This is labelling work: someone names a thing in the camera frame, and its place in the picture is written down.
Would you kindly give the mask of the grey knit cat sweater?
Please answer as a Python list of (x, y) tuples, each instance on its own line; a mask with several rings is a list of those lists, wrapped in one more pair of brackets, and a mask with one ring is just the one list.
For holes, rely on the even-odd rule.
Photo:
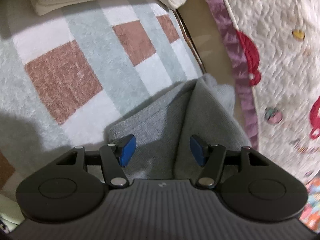
[(136, 151), (124, 169), (129, 180), (195, 180), (201, 168), (189, 147), (191, 135), (232, 151), (251, 144), (234, 117), (234, 107), (234, 88), (204, 74), (115, 124), (108, 140), (116, 143), (129, 134), (136, 137)]

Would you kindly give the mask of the checkered plush blanket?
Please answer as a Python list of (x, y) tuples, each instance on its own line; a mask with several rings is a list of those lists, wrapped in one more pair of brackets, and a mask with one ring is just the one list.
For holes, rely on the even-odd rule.
[(155, 0), (87, 2), (37, 16), (1, 0), (1, 195), (70, 148), (202, 75), (172, 11)]

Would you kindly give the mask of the beige mattress edge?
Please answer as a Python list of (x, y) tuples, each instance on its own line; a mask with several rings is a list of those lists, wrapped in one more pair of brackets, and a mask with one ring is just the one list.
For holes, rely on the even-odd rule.
[(236, 88), (233, 62), (225, 43), (226, 31), (234, 34), (223, 0), (187, 0), (178, 12), (202, 61), (204, 72), (218, 84)]

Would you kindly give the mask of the floral patterned fabric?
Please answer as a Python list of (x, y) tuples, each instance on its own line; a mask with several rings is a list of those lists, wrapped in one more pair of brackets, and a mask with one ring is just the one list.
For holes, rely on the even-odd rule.
[(309, 229), (319, 233), (320, 227), (320, 178), (319, 173), (306, 185), (308, 201), (300, 221)]

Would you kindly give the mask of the white quilt with red bears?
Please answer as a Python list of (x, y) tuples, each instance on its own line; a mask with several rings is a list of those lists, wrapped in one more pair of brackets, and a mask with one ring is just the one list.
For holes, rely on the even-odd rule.
[(252, 146), (303, 183), (319, 172), (319, 0), (206, 0)]

